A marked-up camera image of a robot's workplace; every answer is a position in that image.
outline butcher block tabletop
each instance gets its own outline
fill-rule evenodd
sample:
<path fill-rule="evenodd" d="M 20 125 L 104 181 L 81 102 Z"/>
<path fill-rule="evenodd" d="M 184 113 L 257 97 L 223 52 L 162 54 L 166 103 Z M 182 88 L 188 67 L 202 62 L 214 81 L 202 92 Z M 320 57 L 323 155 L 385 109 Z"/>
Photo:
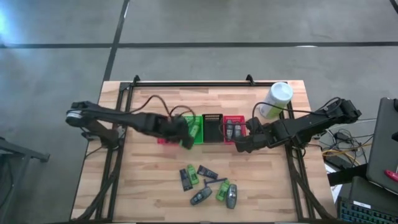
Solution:
<path fill-rule="evenodd" d="M 293 109 L 311 110 L 302 80 L 287 80 L 294 89 Z M 99 105 L 115 109 L 120 82 L 104 82 Z M 160 95 L 171 110 L 186 105 L 196 114 L 243 115 L 251 117 L 252 107 L 262 101 L 269 87 L 134 87 L 131 109 L 138 108 L 151 95 Z M 154 98 L 142 110 L 166 114 L 160 100 Z M 265 120 L 256 110 L 262 123 Z M 100 147 L 91 141 L 86 153 Z M 311 191 L 326 210 L 336 215 L 325 165 L 318 147 L 306 148 L 304 157 Z M 80 183 L 71 218 L 81 215 L 98 193 L 103 176 L 106 149 L 87 157 L 82 167 Z M 186 192 L 182 189 L 180 169 L 192 164 L 197 170 L 203 165 L 226 177 L 238 186 L 235 209 L 215 198 L 221 183 L 209 185 L 213 194 L 204 202 L 192 206 L 190 199 L 202 188 L 200 183 Z M 110 190 L 105 198 L 103 216 L 108 212 Z M 302 207 L 307 214 L 305 198 L 300 192 Z M 280 222 L 296 221 L 284 146 L 260 149 L 251 154 L 237 152 L 225 144 L 194 145 L 192 150 L 180 146 L 157 144 L 156 138 L 127 129 L 121 164 L 114 222 Z"/>

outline green basket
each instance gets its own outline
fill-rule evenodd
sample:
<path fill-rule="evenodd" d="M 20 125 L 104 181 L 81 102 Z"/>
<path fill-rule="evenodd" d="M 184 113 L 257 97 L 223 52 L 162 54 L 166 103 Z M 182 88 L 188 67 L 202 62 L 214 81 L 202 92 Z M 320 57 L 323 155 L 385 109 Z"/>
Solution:
<path fill-rule="evenodd" d="M 193 116 L 184 116 L 184 118 L 187 120 L 188 125 L 189 125 L 189 131 L 191 131 L 192 126 L 193 126 Z M 195 136 L 195 139 L 193 140 L 193 144 L 203 144 L 203 117 L 201 115 L 197 115 L 197 118 L 200 118 L 200 130 L 198 134 Z"/>

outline green object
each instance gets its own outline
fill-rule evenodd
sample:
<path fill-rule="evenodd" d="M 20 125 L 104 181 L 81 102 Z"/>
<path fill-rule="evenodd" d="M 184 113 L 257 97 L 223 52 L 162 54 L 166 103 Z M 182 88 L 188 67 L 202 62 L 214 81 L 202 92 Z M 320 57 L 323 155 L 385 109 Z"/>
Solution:
<path fill-rule="evenodd" d="M 226 197 L 226 193 L 228 191 L 229 188 L 229 180 L 226 179 L 221 185 L 220 185 L 220 189 L 218 189 L 216 198 L 219 201 L 223 201 Z"/>
<path fill-rule="evenodd" d="M 199 179 L 197 176 L 197 172 L 195 170 L 195 168 L 189 164 L 187 166 L 187 171 L 188 171 L 188 177 L 189 177 L 189 181 L 191 182 L 192 185 L 194 184 L 199 184 Z"/>
<path fill-rule="evenodd" d="M 195 122 L 193 121 L 193 116 L 184 116 L 184 118 L 187 120 L 188 125 L 189 125 L 189 135 L 194 137 L 193 144 L 203 144 L 203 117 L 202 117 L 202 115 L 197 115 L 195 118 Z"/>

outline concrete floor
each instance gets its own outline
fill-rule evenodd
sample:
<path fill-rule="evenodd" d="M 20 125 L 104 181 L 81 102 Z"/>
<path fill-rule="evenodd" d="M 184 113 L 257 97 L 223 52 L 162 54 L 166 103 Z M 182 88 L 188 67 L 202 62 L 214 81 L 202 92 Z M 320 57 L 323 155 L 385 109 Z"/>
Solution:
<path fill-rule="evenodd" d="M 2 0 L 5 44 L 112 43 L 123 0 Z M 120 42 L 398 41 L 388 0 L 132 0 Z M 0 49 L 0 136 L 48 152 L 32 161 L 15 223 L 66 221 L 86 141 L 65 122 L 71 102 L 96 102 L 110 49 Z M 398 47 L 119 49 L 111 80 L 302 79 L 312 108 L 333 96 L 375 118 L 396 98 Z M 374 122 L 346 127 L 371 134 Z"/>

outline black metal frame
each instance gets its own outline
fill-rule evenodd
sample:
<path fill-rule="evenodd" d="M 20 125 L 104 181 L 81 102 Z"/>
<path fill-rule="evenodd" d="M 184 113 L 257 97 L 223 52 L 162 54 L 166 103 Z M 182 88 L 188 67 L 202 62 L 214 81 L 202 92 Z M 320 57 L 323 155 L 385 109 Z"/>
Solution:
<path fill-rule="evenodd" d="M 130 110 L 130 105 L 133 97 L 133 89 L 135 87 L 195 87 L 195 86 L 251 86 L 251 87 L 260 87 L 260 86 L 267 86 L 270 87 L 272 84 L 275 82 L 255 82 L 253 80 L 253 77 L 251 75 L 247 75 L 246 81 L 242 82 L 140 82 L 140 78 L 136 75 L 134 77 L 133 82 L 122 82 L 120 83 L 119 86 L 119 95 L 118 95 L 118 100 L 116 103 L 116 110 L 121 109 L 121 103 L 123 101 L 123 96 L 127 92 L 127 102 L 126 102 L 126 107 L 125 111 Z M 287 106 L 288 109 L 292 110 L 292 104 L 289 103 Z M 294 119 L 294 114 L 293 112 L 289 111 L 288 114 L 289 118 Z M 285 115 L 284 113 L 280 114 L 280 119 L 284 119 Z M 126 126 L 122 127 L 124 133 L 126 133 Z M 118 191 L 118 181 L 119 181 L 119 174 L 120 174 L 120 169 L 121 169 L 121 161 L 123 157 L 123 150 L 124 150 L 124 142 L 126 139 L 126 135 L 123 134 L 121 138 L 121 145 L 120 147 L 115 150 L 117 151 L 117 157 L 116 157 L 116 163 L 114 165 L 114 169 L 111 174 L 109 174 L 111 170 L 111 160 L 113 156 L 113 150 L 108 150 L 107 155 L 106 155 L 106 160 L 105 160 L 105 165 L 104 165 L 104 173 L 103 173 L 103 178 L 101 181 L 101 190 L 98 193 L 97 197 L 100 197 L 100 203 L 97 204 L 96 206 L 96 213 L 95 213 L 95 219 L 91 220 L 70 220 L 70 223 L 87 223 L 87 222 L 95 222 L 95 223 L 110 223 L 113 220 L 113 212 L 114 212 L 114 206 L 115 206 L 115 201 L 116 201 L 116 194 Z M 286 151 L 286 158 L 287 158 L 287 164 L 289 167 L 289 172 L 290 172 L 290 180 L 292 184 L 292 191 L 293 191 L 293 196 L 294 196 L 294 202 L 295 202 L 295 209 L 297 213 L 297 218 L 298 220 L 303 220 L 303 210 L 302 210 L 302 205 L 300 201 L 300 194 L 299 194 L 299 188 L 297 187 L 297 181 L 294 179 L 294 172 L 297 172 L 295 165 L 294 165 L 294 160 L 293 160 L 293 148 L 289 145 L 285 145 L 285 151 Z M 308 179 L 307 179 L 307 172 L 305 170 L 304 166 L 304 159 L 301 150 L 297 151 L 297 160 L 298 160 L 298 166 L 299 166 L 299 173 L 301 176 L 302 181 L 308 188 Z M 109 190 L 110 186 L 112 185 L 111 189 L 111 195 L 110 195 L 110 202 L 109 202 L 109 207 L 108 207 L 108 214 L 106 218 L 102 217 L 102 212 L 103 212 L 103 202 L 105 198 L 106 192 Z M 314 212 L 314 207 L 310 201 L 310 199 L 305 195 L 306 199 L 306 204 L 308 208 L 308 217 L 311 219 L 315 218 L 315 212 Z"/>
<path fill-rule="evenodd" d="M 0 224 L 3 224 L 5 223 L 6 218 L 9 214 L 9 209 L 15 200 L 15 192 L 21 186 L 22 178 L 24 177 L 30 159 L 34 158 L 40 160 L 40 162 L 47 162 L 49 160 L 50 154 L 43 154 L 22 146 L 18 146 L 16 144 L 6 141 L 4 138 L 0 138 L 0 150 L 8 152 L 6 154 L 1 154 L 2 156 L 15 156 L 21 159 L 21 164 L 19 164 L 19 167 L 16 170 L 14 181 L 11 182 L 12 185 L 11 190 L 9 191 L 9 195 L 5 199 L 6 201 L 4 202 L 4 207 L 0 210 Z"/>

